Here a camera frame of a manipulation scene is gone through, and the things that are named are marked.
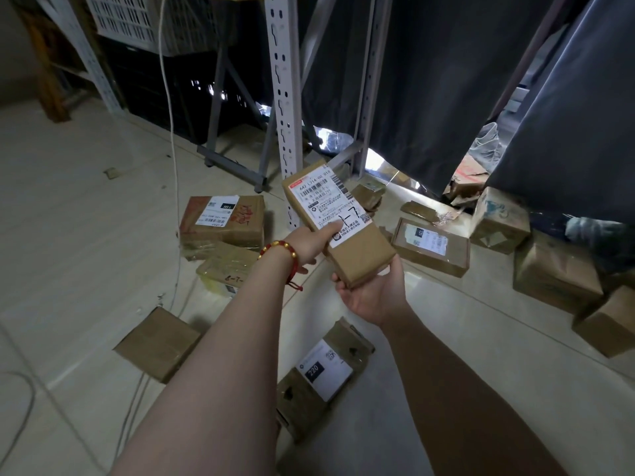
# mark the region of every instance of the left hand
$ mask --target left hand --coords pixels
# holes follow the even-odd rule
[[[305,264],[314,264],[315,257],[320,254],[329,243],[331,237],[338,233],[344,222],[338,220],[323,226],[320,230],[312,232],[308,227],[298,227],[291,232],[285,240],[295,249],[298,255],[300,268]],[[299,273],[308,273],[306,269],[298,269]]]

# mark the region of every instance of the red string bracelet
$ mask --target red string bracelet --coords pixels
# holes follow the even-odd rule
[[[267,252],[267,250],[275,246],[281,246],[285,249],[288,249],[289,252],[291,253],[291,257],[293,257],[293,267],[291,268],[291,273],[289,275],[289,278],[286,280],[286,285],[291,286],[296,291],[302,291],[303,290],[302,286],[299,286],[295,282],[291,281],[291,279],[293,279],[293,276],[298,271],[298,265],[300,264],[300,262],[298,261],[298,255],[295,252],[295,249],[292,248],[288,242],[285,242],[284,240],[274,240],[273,242],[271,242],[271,244],[267,244],[265,248],[260,251],[260,255],[258,256],[258,259],[260,259],[263,256],[263,254]]]

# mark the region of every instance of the white plastic basket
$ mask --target white plastic basket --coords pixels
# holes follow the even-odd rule
[[[86,0],[100,35],[159,52],[161,0]],[[211,0],[193,0],[201,17],[214,25]],[[168,0],[163,21],[163,54],[186,55],[216,49],[216,36],[201,26],[185,0]]]

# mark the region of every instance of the hand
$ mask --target hand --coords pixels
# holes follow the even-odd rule
[[[342,229],[343,225],[344,222],[338,220],[337,222],[326,224],[315,232],[312,232],[308,227],[302,226],[295,229],[285,238],[298,255],[300,264],[298,273],[308,273],[302,266],[305,264],[314,264],[317,255],[324,250],[324,247],[326,247],[331,238]]]
[[[335,290],[344,305],[376,326],[381,327],[391,316],[409,308],[403,266],[398,255],[393,257],[391,271],[388,274],[376,275],[353,290],[347,289],[337,274],[333,274],[331,279],[336,282]]]

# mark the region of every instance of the tiled floor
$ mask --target tiled floor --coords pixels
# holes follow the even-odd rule
[[[32,415],[4,473],[104,474],[139,380],[111,349],[160,299],[169,306],[173,294],[168,134],[136,117],[113,119],[98,101],[55,125],[31,101],[0,110],[0,140],[0,322],[8,332],[0,333],[0,369],[38,382]],[[261,140],[239,127],[220,150],[255,166]],[[177,144],[181,209],[191,195],[252,193],[248,183],[204,167],[191,143],[177,138]],[[109,167],[121,177],[107,180],[102,171]],[[279,239],[287,232],[286,201],[275,157],[269,174],[269,236]],[[401,203],[412,198],[432,204],[390,184],[376,222],[392,230]],[[447,228],[464,235],[469,222],[461,215]],[[227,299],[207,293],[195,267],[182,262],[173,312],[203,328]],[[635,354],[600,356],[570,331],[570,316],[515,293],[511,269],[510,257],[478,247],[463,279],[408,264],[408,298],[571,474],[635,473]],[[432,474],[388,345],[376,328],[347,313],[330,271],[322,260],[304,278],[304,292],[285,294],[279,377],[341,316],[377,352],[321,431],[282,456],[280,472]],[[137,421],[161,387],[150,382]],[[28,398],[20,377],[0,375],[0,457]]]

